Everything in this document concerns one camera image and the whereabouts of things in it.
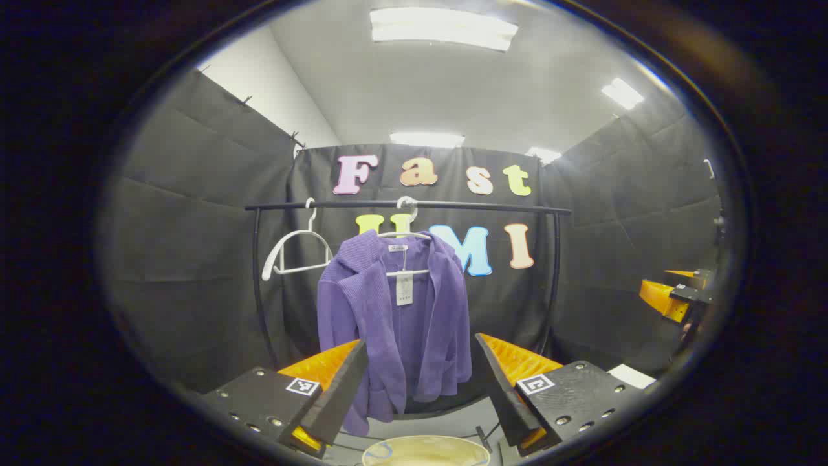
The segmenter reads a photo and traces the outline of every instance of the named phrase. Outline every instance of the black backdrop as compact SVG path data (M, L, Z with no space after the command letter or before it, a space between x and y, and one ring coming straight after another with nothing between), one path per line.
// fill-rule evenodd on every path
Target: black backdrop
M99 247L111 309L157 369L191 390L272 364L253 301L253 217L243 208L283 196L293 146L192 71L147 116L110 182ZM280 212L262 221L265 236L281 228ZM270 307L278 285L262 285Z
M704 159L716 146L685 105L652 83L647 98L544 167L555 202L573 209L564 245L553 352L608 370L666 370L678 325L639 297L664 270L714 269L720 199Z
M349 155L376 155L379 165L370 171L361 190L353 195L336 195L333 188L339 180L337 159ZM400 182L402 164L411 158L429 158L435 167L437 182L430 186L406 187ZM508 185L504 168L517 164L529 177L524 184L532 189L525 197L513 194ZM491 174L493 193L478 195L466 186L466 169L471 166L485 167ZM540 161L513 153L477 148L423 148L397 144L354 145L335 148L317 148L300 151L287 179L287 200L304 201L314 197L317 201L395 200L410 196L423 201L462 201L513 204L520 206L543 205L547 183L540 176ZM556 206L552 198L548 206ZM396 209L319 209L314 230L321 233L331 249L338 250L342 241L359 232L355 219L363 214L379 214L385 217L380 232L394 231L390 216ZM297 209L286 214L288 231L305 229L311 213ZM469 295L469 320L473 333L484 332L522 347L541 351L546 341L545 329L549 324L549 298L552 273L551 218L546 215L511 211L469 211L451 209L420 209L412 224L412 231L427 230L433 225L448 225L462 242L471 226L482 226L489 231L486 246L490 275L465 274ZM527 269L513 269L509 265L512 247L503 228L509 223L528 226L527 245L535 264ZM267 246L272 248L277 238ZM319 264L323 250L315 242L301 239L287 246L286 267ZM282 276L284 280L284 322L291 347L289 362L307 357L319 351L316 334L315 303L316 282L321 269ZM473 367L486 362L477 357ZM432 403L418 404L410 401L407 412L431 412L473 400L483 393L478 377L482 371L473 370L472 379L461 384L457 396L442 397Z
M658 281L664 269L715 266L712 221L719 199L702 163L715 158L715 148L681 103L664 94L648 93L636 109L546 166L486 149L395 144L308 149L294 161L293 145L283 130L194 71L148 116L113 178L100 240L108 251L104 265L114 313L130 323L131 338L165 375L192 390L208 391L251 366L272 364L253 301L253 214L243 210L250 204L410 196L571 208L573 215L561 218L555 306L551 218L420 209L412 229L445 224L461 241L471 226L489 231L493 273L466 275L473 332L559 362L587 359L605 369L626 363L651 375L663 371L679 329L641 301L641 279ZM379 166L360 193L335 195L337 158L360 154L377 155ZM415 157L432 160L434 185L401 184L403 162ZM513 164L529 173L527 197L513 194L502 174ZM491 195L467 188L465 170L471 166L489 170ZM393 230L395 209L319 209L315 230L335 253L358 233L355 218L369 213L385 217L380 231ZM260 266L282 235L306 228L309 215L305 209L263 212ZM503 230L509 223L529 227L535 260L529 269L509 266L512 251ZM286 246L288 267L323 260L313 240L300 237ZM260 282L278 366L319 351L320 273L274 274ZM457 396L412 402L410 412L448 409L481 396L478 373Z

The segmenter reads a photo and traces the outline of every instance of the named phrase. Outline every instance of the clothing label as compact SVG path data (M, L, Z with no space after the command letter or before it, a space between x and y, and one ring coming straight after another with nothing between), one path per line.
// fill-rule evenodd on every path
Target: clothing label
M397 306L414 302L414 275L397 275Z

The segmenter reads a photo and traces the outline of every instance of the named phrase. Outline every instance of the fluorescent light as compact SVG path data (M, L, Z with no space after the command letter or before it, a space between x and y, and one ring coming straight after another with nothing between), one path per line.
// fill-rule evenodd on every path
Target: fluorescent light
M644 98L635 89L619 78L615 78L611 85L604 86L601 92L627 110L633 109L636 104L644 101Z
M510 22L444 8L382 8L371 11L370 17L375 42L457 42L507 51L518 32L518 26Z
M410 146L431 146L433 148L456 148L465 136L448 133L391 133L391 142Z
M541 163L546 165L547 163L555 160L556 158L559 158L561 156L561 153L549 149L532 147L526 152L526 155L529 157L540 158Z

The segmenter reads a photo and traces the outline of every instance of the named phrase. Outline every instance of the clothes hanger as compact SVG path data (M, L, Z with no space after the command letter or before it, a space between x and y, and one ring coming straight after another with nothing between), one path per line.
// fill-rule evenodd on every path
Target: clothes hanger
M411 223L416 219L416 199L413 199L408 196L400 197L397 200L397 209L402 208L402 203L407 201L412 206L412 216L408 219L408 224L406 225L406 230L408 231L392 231L390 233L381 233L377 235L380 238L390 238L390 237L399 237L399 236L414 236L416 238L422 238L424 240L431 240L431 237L428 235L423 235L422 233L412 233L411 232ZM408 254L407 250L402 251L402 270L398 272L388 272L385 274L387 277L398 277L400 275L418 275L418 274L427 274L428 269L425 270L406 270L406 254Z
M380 238L391 238L393 236L415 236L417 238L422 238L424 240L430 240L431 237L428 235L423 235L422 233L412 233L411 225L416 219L417 208L416 208L416 199L409 196L400 197L397 200L397 209L402 209L402 203L408 202L412 206L412 216L408 219L408 223L404 226L404 231L394 231L390 233L380 233L378 236Z
M305 202L305 209L311 207L311 202L314 201L313 197L308 197L307 202ZM313 208L313 214L310 216L310 220L308 220L308 229L307 230L297 230L284 235L273 249L270 251L270 254L267 255L267 260L264 261L264 269L262 269L262 280L268 281L270 279L270 274L272 272L276 272L279 275L285 274L294 274L296 272L304 272L305 270L312 270L312 269L319 269L321 267L326 267L330 264L330 258L333 256L330 252L330 246L328 246L328 242L325 241L325 238L320 236L318 233L313 231L313 220L316 218L316 207ZM285 241L291 239L293 236L298 235L311 235L315 238L318 238L319 241L322 241L322 245L325 246L325 263L324 264L317 264L317 265L307 265L305 267L296 267L295 269L287 269L285 270L285 251L283 249L285 245ZM276 267L273 263L276 262L276 256L279 255L279 267Z

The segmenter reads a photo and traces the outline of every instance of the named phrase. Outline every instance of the purple jacket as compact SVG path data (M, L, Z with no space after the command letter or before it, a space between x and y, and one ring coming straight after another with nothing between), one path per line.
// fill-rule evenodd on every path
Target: purple jacket
M427 231L380 238L369 230L342 243L325 267L317 291L321 351L362 338L368 370L344 427L368 433L368 417L382 422L405 412L406 398L432 401L457 394L471 377L469 303L455 250ZM429 269L413 275L413 303L397 306L397 278L386 272Z

